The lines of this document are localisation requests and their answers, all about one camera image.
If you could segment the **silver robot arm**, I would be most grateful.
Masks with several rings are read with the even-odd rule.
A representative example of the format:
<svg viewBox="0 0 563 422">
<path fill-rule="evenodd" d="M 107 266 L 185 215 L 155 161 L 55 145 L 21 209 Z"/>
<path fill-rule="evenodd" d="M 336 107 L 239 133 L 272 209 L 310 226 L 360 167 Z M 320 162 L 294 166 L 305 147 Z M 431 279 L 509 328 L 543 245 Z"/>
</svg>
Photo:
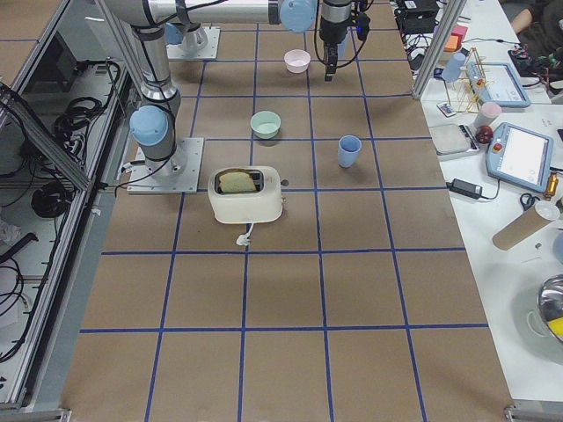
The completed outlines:
<svg viewBox="0 0 563 422">
<path fill-rule="evenodd" d="M 283 25 L 301 33 L 320 24 L 325 80 L 338 68 L 338 45 L 354 26 L 351 1 L 106 1 L 106 8 L 131 27 L 142 75 L 141 93 L 150 105 L 179 99 L 171 80 L 165 24 L 177 19 L 191 27 L 203 23 Z"/>
<path fill-rule="evenodd" d="M 165 24 L 167 46 L 178 47 L 185 53 L 195 54 L 208 45 L 208 36 L 201 24 Z"/>
</svg>

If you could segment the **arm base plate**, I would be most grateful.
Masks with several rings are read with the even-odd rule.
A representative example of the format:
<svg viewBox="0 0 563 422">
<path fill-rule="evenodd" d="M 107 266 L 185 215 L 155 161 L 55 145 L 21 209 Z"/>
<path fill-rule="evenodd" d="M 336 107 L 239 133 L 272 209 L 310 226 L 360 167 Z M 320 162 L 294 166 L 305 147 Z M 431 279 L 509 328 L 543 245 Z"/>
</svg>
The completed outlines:
<svg viewBox="0 0 563 422">
<path fill-rule="evenodd" d="M 135 159 L 142 164 L 132 168 L 133 182 L 127 185 L 131 194 L 175 194 L 196 193 L 201 170 L 204 139 L 179 138 L 172 158 L 157 171 L 160 164 L 146 161 L 140 147 L 137 148 Z"/>
<path fill-rule="evenodd" d="M 167 24 L 165 26 L 167 57 L 171 62 L 215 60 L 220 32 L 220 28 L 216 26 L 187 29 Z"/>
</svg>

